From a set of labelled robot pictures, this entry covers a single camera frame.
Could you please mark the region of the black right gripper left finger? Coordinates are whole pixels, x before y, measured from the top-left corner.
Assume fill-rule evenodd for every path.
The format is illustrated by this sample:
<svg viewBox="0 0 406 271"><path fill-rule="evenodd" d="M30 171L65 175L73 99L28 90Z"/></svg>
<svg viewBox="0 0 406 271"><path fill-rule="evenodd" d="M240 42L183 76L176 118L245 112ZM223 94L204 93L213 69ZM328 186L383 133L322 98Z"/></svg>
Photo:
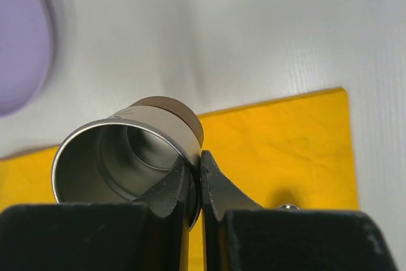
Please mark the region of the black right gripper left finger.
<svg viewBox="0 0 406 271"><path fill-rule="evenodd" d="M29 204L1 213L2 270L185 270L190 172L132 203Z"/></svg>

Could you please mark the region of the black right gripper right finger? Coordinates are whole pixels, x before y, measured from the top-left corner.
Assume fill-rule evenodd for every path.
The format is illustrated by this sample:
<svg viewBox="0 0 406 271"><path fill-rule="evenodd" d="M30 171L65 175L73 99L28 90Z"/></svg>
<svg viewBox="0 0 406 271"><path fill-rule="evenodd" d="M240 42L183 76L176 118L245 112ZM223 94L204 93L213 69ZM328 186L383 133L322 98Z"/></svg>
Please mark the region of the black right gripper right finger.
<svg viewBox="0 0 406 271"><path fill-rule="evenodd" d="M201 155L206 270L396 270L375 222L359 211L266 209Z"/></svg>

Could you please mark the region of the spoon with teal handle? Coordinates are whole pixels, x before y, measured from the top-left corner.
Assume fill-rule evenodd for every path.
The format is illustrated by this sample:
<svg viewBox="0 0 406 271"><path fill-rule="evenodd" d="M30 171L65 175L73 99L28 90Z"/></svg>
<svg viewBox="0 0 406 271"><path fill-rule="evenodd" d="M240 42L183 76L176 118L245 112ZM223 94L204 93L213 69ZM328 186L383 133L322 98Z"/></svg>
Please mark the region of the spoon with teal handle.
<svg viewBox="0 0 406 271"><path fill-rule="evenodd" d="M281 204L276 209L280 210L289 210L289 211L300 211L301 208L299 208L297 205L294 204Z"/></svg>

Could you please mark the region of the metal cup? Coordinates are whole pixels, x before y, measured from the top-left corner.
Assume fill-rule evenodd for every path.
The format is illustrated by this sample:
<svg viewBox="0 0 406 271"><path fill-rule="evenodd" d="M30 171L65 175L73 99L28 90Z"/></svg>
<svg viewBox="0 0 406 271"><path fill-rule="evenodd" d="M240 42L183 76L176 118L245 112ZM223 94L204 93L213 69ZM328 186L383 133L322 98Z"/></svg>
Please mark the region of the metal cup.
<svg viewBox="0 0 406 271"><path fill-rule="evenodd" d="M51 167L57 203L123 203L163 179L178 159L192 179L189 226L200 214L198 168L204 130L197 114L166 96L149 96L77 128L61 143Z"/></svg>

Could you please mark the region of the yellow Pikachu cloth placemat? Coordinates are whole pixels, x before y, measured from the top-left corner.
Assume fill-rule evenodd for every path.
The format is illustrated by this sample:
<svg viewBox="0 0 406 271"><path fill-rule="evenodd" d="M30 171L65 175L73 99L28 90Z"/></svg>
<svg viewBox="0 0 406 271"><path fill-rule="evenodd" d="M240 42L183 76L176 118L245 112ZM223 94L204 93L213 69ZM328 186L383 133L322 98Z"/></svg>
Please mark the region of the yellow Pikachu cloth placemat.
<svg viewBox="0 0 406 271"><path fill-rule="evenodd" d="M346 92L314 93L283 102L198 116L202 151L221 172L266 209L294 204L305 210L357 211L357 186ZM58 148L1 163L1 213L29 204L124 204L55 201L51 167ZM201 224L202 181L198 168Z"/></svg>

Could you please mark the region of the purple plastic plate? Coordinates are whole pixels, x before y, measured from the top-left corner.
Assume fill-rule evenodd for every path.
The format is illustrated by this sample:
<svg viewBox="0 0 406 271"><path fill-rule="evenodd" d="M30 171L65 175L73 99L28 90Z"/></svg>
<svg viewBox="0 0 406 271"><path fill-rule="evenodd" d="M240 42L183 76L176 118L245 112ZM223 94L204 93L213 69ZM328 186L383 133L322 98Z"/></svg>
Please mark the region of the purple plastic plate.
<svg viewBox="0 0 406 271"><path fill-rule="evenodd" d="M44 0L1 0L1 115L25 107L53 65L54 38Z"/></svg>

